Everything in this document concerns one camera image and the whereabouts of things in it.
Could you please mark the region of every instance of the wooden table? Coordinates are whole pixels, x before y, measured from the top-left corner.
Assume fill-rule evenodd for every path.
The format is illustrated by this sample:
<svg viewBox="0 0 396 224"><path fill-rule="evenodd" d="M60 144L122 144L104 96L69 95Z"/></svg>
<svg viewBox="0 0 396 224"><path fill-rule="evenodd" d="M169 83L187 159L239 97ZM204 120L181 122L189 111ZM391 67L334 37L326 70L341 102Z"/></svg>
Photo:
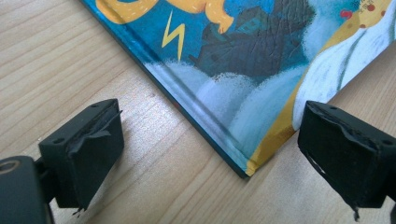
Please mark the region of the wooden table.
<svg viewBox="0 0 396 224"><path fill-rule="evenodd" d="M94 102L118 98L126 147L86 212L57 223L354 223L352 210L287 142L241 179L78 1L0 1L0 158L37 144ZM396 135L396 45L332 100ZM389 223L394 206L361 209Z"/></svg>

